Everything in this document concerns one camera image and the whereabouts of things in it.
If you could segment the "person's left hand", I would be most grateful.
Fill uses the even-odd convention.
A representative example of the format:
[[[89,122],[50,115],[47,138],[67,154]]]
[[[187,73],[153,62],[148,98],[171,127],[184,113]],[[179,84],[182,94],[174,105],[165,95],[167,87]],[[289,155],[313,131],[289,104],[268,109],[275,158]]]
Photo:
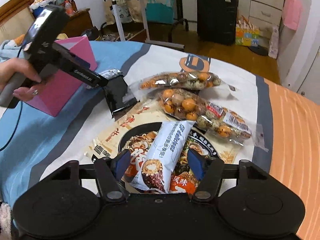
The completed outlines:
[[[1,62],[1,106],[7,106],[13,98],[32,100],[44,91],[53,77],[41,78],[25,59],[12,58]]]

